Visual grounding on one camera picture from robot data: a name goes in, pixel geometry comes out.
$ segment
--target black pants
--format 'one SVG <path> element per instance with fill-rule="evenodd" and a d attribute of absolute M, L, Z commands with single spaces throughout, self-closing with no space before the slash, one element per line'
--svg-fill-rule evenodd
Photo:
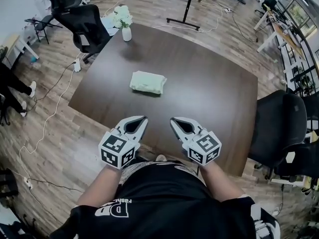
<path fill-rule="evenodd" d="M 0 94 L 4 95 L 6 105 L 11 106 L 20 113 L 22 106 L 8 87 L 14 88 L 21 93 L 26 93 L 28 96 L 32 92 L 32 89 L 20 81 L 6 65 L 0 63 Z"/>

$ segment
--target desk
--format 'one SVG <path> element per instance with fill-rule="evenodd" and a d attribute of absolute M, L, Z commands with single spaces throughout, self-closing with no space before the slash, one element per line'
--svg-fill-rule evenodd
<path fill-rule="evenodd" d="M 6 53 L 7 58 L 4 58 L 2 62 L 9 68 L 11 68 L 11 65 L 14 64 L 20 53 L 24 54 L 24 48 L 26 48 L 36 59 L 39 59 L 39 56 L 30 48 L 29 45 L 27 45 L 19 34 L 15 33 L 8 36 L 1 45 L 8 47 L 8 51 Z"/>
<path fill-rule="evenodd" d="M 254 30 L 257 30 L 257 28 L 260 26 L 260 24 L 262 22 L 266 21 L 267 16 L 271 15 L 271 14 L 272 13 L 269 11 L 265 12 L 265 14 L 262 16 L 262 18 L 258 21 L 256 26 L 254 27 Z M 303 50 L 301 49 L 301 47 L 297 47 L 289 35 L 284 35 L 283 31 L 280 29 L 280 27 L 277 24 L 272 23 L 272 26 L 274 28 L 274 32 L 268 37 L 268 39 L 266 39 L 264 41 L 264 43 L 262 45 L 260 45 L 260 47 L 257 49 L 257 51 L 261 52 L 266 46 L 269 45 L 269 43 L 275 38 L 275 36 L 277 36 L 278 38 L 282 38 L 285 41 L 283 44 L 278 46 L 279 49 L 281 49 L 287 43 L 298 54 L 298 56 L 296 56 L 297 65 L 300 64 L 299 57 L 301 57 L 303 60 L 305 60 L 305 56 L 304 56 L 304 53 L 303 53 Z"/>
<path fill-rule="evenodd" d="M 109 128 L 123 118 L 145 115 L 149 125 L 142 143 L 156 153 L 182 159 L 186 157 L 169 119 L 195 119 L 222 142 L 217 163 L 224 171 L 241 176 L 255 124 L 257 78 L 176 35 L 139 24 L 132 24 L 131 29 L 131 41 L 124 42 L 118 31 L 108 42 L 69 106 Z M 129 87 L 132 73 L 138 70 L 167 78 L 161 96 Z"/>

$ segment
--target folded towel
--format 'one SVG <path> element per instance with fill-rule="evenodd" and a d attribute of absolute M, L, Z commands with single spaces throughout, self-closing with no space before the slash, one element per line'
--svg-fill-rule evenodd
<path fill-rule="evenodd" d="M 163 86 L 166 80 L 167 78 L 163 75 L 137 71 L 133 73 L 130 87 L 134 90 L 163 94 Z"/>

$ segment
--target tripod stand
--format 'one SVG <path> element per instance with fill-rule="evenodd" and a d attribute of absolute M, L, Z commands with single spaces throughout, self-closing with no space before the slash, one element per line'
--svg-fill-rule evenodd
<path fill-rule="evenodd" d="M 170 21 L 175 21 L 175 22 L 178 22 L 178 23 L 181 23 L 181 24 L 193 26 L 198 31 L 200 26 L 197 26 L 197 25 L 194 25 L 194 24 L 186 22 L 186 17 L 187 17 L 187 13 L 188 13 L 188 10 L 189 10 L 190 2 L 191 2 L 191 0 L 188 0 L 187 5 L 186 5 L 186 9 L 185 9 L 185 14 L 184 14 L 183 21 L 180 21 L 180 20 L 177 20 L 177 19 L 173 19 L 173 18 L 167 18 L 167 22 L 169 23 Z"/>

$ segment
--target white flower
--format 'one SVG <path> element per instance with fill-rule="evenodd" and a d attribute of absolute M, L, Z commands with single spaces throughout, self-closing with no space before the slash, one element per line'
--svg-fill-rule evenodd
<path fill-rule="evenodd" d="M 129 8 L 126 5 L 115 7 L 114 12 L 107 17 L 112 20 L 116 28 L 128 27 L 133 23 L 133 17 L 130 15 Z"/>

